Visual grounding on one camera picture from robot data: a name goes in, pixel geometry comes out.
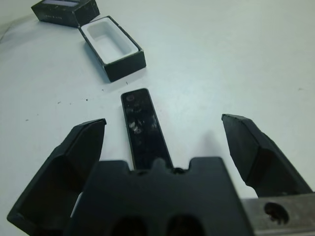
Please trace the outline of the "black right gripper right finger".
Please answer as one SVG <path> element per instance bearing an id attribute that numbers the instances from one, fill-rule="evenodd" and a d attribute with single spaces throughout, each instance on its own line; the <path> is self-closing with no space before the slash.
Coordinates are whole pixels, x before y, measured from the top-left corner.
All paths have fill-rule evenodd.
<path id="1" fill-rule="evenodd" d="M 273 140 L 249 118 L 223 114 L 230 156 L 258 197 L 310 194 L 312 189 Z"/>

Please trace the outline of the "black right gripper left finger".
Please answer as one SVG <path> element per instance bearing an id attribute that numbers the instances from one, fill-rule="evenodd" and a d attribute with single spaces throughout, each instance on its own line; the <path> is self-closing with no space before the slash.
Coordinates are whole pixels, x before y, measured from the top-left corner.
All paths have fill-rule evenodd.
<path id="1" fill-rule="evenodd" d="M 30 236 L 61 236 L 95 164 L 106 120 L 79 124 L 58 145 L 22 192 L 7 220 Z"/>

